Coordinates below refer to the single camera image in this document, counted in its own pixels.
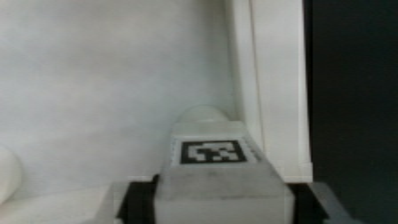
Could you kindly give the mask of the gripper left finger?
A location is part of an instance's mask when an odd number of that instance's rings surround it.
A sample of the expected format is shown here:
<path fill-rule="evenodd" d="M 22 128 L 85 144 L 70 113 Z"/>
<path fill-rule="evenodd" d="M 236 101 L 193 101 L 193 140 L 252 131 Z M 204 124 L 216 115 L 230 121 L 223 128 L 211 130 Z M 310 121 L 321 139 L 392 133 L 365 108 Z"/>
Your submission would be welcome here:
<path fill-rule="evenodd" d="M 99 187 L 94 224 L 156 224 L 154 192 L 158 176 L 134 176 Z"/>

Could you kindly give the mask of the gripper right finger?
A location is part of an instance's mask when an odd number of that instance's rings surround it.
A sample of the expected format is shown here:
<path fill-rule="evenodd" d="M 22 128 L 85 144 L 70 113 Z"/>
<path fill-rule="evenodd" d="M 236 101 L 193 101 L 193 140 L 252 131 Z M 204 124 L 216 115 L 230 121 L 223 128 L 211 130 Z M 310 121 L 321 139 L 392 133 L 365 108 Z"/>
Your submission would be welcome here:
<path fill-rule="evenodd" d="M 323 182 L 289 183 L 294 194 L 293 224 L 362 224 Z"/>

